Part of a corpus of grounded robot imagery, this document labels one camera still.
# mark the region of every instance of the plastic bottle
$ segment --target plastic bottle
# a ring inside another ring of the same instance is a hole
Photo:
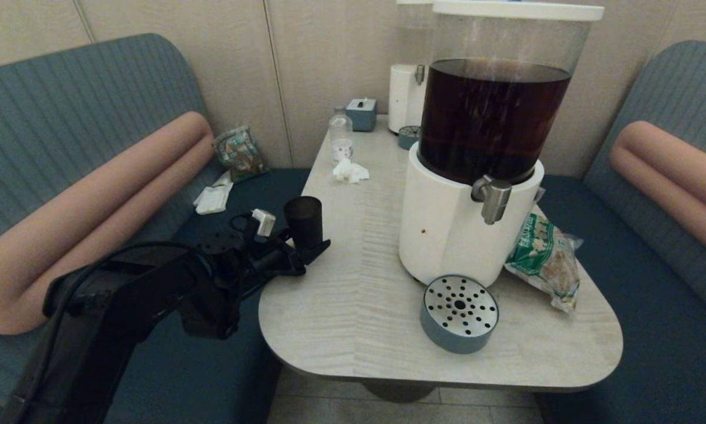
[[[332,161],[336,164],[353,156],[353,121],[345,115],[345,107],[334,108],[329,120],[329,141],[332,145]]]

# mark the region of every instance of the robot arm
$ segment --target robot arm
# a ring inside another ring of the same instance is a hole
[[[46,331],[0,424],[103,422],[135,345],[170,312],[189,335],[224,340],[241,298],[279,274],[304,274],[330,244],[295,250],[286,229],[257,241],[260,223],[245,218],[242,233],[219,231],[197,248],[132,245],[56,279]]]

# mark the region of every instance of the white dispenser base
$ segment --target white dispenser base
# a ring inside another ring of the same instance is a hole
[[[418,160],[418,144],[410,148],[407,164],[399,241],[402,265],[423,284],[458,274],[488,287],[531,212],[543,165],[536,161],[533,176],[512,186],[504,216],[489,226],[481,216],[483,204],[470,198],[471,186],[426,169]]]
[[[407,125],[420,126],[429,67],[425,66],[423,82],[420,85],[415,81],[416,67],[417,65],[392,65],[390,68],[389,129],[396,133]]]

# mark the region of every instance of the dark brown liquid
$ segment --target dark brown liquid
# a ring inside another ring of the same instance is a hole
[[[418,157],[442,177],[488,174],[519,183],[533,172],[570,74],[505,59],[431,65]]]

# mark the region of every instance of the tissue box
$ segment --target tissue box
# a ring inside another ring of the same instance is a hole
[[[376,125],[376,100],[352,99],[345,113],[353,121],[353,131],[371,132]]]

